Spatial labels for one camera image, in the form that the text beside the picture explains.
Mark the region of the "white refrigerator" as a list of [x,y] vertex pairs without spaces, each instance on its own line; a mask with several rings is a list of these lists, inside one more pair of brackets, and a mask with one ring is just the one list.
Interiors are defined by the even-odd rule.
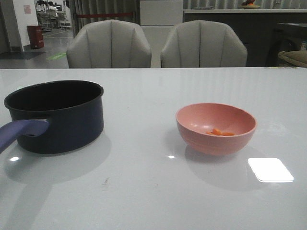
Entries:
[[152,68],[160,68],[160,53],[170,29],[183,21],[182,0],[141,0],[140,24],[152,50]]

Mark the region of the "tan cushion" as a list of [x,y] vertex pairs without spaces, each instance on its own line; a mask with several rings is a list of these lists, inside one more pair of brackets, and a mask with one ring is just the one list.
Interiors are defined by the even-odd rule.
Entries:
[[299,50],[299,51],[282,51],[278,53],[278,58],[283,60],[284,62],[291,64],[296,67],[307,67],[307,51]]

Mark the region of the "orange ham pieces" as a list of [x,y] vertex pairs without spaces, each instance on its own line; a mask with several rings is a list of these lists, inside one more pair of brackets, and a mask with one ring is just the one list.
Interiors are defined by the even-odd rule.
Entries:
[[213,128],[211,131],[206,132],[207,135],[214,135],[214,136],[234,136],[235,134],[232,132],[223,132],[217,128]]

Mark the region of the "dark kitchen counter cabinet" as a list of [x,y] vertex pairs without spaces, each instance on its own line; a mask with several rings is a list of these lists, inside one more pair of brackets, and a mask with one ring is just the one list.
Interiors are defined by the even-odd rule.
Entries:
[[248,67],[275,66],[282,43],[279,23],[306,23],[306,9],[184,10],[183,21],[207,20],[229,25],[248,50]]

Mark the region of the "red belt stanchion barrier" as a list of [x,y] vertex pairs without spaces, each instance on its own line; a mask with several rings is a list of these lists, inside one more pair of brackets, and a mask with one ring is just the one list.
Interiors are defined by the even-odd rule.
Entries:
[[124,13],[106,13],[106,14],[77,14],[76,18],[80,19],[98,19],[98,18],[131,18],[134,19],[136,16],[135,12],[124,12]]

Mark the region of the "pink bowl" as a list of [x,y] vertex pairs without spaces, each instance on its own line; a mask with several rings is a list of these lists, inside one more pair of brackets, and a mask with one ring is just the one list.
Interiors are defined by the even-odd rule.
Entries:
[[187,105],[177,111],[176,122],[181,137],[190,147],[213,156],[240,151],[257,127],[253,115],[221,103]]

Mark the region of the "black washing machine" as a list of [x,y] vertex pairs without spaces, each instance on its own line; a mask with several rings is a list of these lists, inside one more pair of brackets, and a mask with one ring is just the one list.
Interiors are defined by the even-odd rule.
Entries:
[[266,57],[266,66],[278,66],[283,61],[278,53],[285,51],[307,50],[307,24],[306,23],[277,23],[274,27],[270,48]]

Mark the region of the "dark blue saucepan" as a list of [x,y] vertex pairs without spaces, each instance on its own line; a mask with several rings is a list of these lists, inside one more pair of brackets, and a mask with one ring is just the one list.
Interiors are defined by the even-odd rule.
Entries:
[[0,150],[14,141],[25,150],[56,154],[94,141],[104,128],[102,96],[97,83],[60,80],[10,93],[4,105],[12,121],[0,128]]

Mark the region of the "grey curtain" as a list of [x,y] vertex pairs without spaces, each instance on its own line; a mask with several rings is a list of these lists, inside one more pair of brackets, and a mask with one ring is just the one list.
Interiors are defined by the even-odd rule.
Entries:
[[[140,23],[140,1],[139,0],[70,0],[69,9],[71,14],[71,23],[73,35],[86,24],[104,21],[104,20],[122,20],[126,22]],[[76,18],[77,14],[106,14],[106,13],[124,13],[135,12],[134,19],[131,18],[98,18],[98,19],[80,19]]]

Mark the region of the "fruit plate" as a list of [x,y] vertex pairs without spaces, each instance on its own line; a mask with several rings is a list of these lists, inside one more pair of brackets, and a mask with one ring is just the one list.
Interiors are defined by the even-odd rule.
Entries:
[[239,5],[241,9],[258,9],[260,5],[256,5],[254,0],[246,0]]

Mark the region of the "red trash bin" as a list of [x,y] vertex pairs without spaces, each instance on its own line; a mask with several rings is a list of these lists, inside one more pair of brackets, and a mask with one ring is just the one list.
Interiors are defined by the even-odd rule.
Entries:
[[39,49],[45,46],[43,40],[42,27],[40,25],[27,26],[30,47],[32,49]]

